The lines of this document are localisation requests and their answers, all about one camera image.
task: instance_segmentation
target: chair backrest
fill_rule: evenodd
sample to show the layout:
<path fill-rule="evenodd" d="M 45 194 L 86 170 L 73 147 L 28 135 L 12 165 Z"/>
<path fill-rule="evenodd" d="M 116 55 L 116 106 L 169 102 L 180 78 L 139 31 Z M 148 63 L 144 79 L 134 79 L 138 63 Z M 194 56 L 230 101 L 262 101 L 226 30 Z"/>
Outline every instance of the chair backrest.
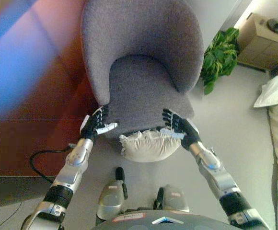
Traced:
<path fill-rule="evenodd" d="M 147 55 L 168 70 L 179 92 L 196 84 L 204 56 L 197 18 L 185 0 L 87 0 L 81 23 L 86 69 L 99 105 L 110 101 L 115 60 Z"/>

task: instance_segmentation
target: white label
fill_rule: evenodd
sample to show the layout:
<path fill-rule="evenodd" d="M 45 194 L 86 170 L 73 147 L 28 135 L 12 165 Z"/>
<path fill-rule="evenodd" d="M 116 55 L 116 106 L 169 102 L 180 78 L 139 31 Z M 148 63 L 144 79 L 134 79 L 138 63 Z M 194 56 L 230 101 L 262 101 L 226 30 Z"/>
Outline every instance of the white label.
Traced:
<path fill-rule="evenodd" d="M 171 210 L 170 212 L 173 212 L 174 214 L 192 215 L 189 212 L 183 212 L 183 211 L 178 211 L 178 210 Z"/>
<path fill-rule="evenodd" d="M 181 195 L 179 193 L 171 193 L 171 195 L 181 197 Z"/>
<path fill-rule="evenodd" d="M 118 216 L 114 218 L 112 222 L 119 222 L 124 220 L 130 220 L 130 219 L 141 219 L 145 217 L 145 213 L 133 213 L 133 214 L 127 214 L 123 216 Z"/>

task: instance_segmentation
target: black cable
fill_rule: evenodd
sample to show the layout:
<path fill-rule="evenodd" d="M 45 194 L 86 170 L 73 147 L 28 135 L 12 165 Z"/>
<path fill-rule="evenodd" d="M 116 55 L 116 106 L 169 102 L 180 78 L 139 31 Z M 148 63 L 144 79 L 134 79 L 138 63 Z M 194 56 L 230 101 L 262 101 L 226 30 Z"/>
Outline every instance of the black cable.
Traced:
<path fill-rule="evenodd" d="M 42 150 L 39 152 L 35 152 L 33 155 L 30 156 L 29 158 L 29 164 L 30 167 L 37 173 L 39 174 L 42 178 L 46 179 L 48 182 L 50 182 L 51 184 L 54 182 L 51 179 L 47 178 L 43 173 L 41 173 L 35 166 L 34 166 L 34 158 L 39 155 L 39 154 L 43 154 L 43 153 L 55 153 L 55 152 L 66 152 L 68 150 L 71 149 L 71 146 L 68 145 L 67 147 L 65 147 L 62 150 Z"/>
<path fill-rule="evenodd" d="M 20 209 L 20 207 L 22 206 L 22 203 L 23 203 L 23 202 L 20 203 L 19 207 L 14 211 L 14 213 L 11 214 L 11 216 L 9 216 L 7 219 L 5 219 L 5 220 L 0 224 L 0 227 L 1 227 L 4 223 L 6 223 L 11 217 L 13 217 L 13 215 L 14 215 L 14 214 Z"/>

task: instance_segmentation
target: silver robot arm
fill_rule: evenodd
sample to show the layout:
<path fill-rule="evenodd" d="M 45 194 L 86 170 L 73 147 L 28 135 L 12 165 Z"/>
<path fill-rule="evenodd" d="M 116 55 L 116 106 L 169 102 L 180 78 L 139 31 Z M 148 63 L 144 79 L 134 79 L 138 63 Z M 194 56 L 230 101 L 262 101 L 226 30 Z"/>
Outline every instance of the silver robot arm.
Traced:
<path fill-rule="evenodd" d="M 105 133 L 117 127 L 117 123 L 103 123 L 108 108 L 103 106 L 94 114 L 84 119 L 80 139 L 76 147 L 66 157 L 63 168 L 58 173 L 43 201 L 28 216 L 22 225 L 22 230 L 62 230 L 61 225 L 67 207 L 75 194 L 82 174 L 88 168 L 88 159 L 98 134 Z"/>
<path fill-rule="evenodd" d="M 198 129 L 188 119 L 164 109 L 163 120 L 172 133 L 183 133 L 182 146 L 190 151 L 197 161 L 200 173 L 205 177 L 214 196 L 219 200 L 228 221 L 241 229 L 269 229 L 255 208 L 251 208 L 232 176 L 214 151 L 204 147 Z"/>

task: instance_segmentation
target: green leaves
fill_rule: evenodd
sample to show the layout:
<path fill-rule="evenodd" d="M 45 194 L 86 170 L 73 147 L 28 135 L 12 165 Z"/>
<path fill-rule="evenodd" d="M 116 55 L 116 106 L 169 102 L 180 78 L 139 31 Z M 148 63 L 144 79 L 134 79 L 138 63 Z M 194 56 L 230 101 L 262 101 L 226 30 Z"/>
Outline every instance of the green leaves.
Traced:
<path fill-rule="evenodd" d="M 203 68 L 209 69 L 215 62 L 216 58 L 212 53 L 208 53 L 204 57 Z"/>
<path fill-rule="evenodd" d="M 213 81 L 209 82 L 204 88 L 204 94 L 210 94 L 214 89 L 215 83 Z"/>
<path fill-rule="evenodd" d="M 204 54 L 201 76 L 204 83 L 204 94 L 213 91 L 215 81 L 223 75 L 230 75 L 237 65 L 237 37 L 239 30 L 229 28 L 218 32 Z"/>

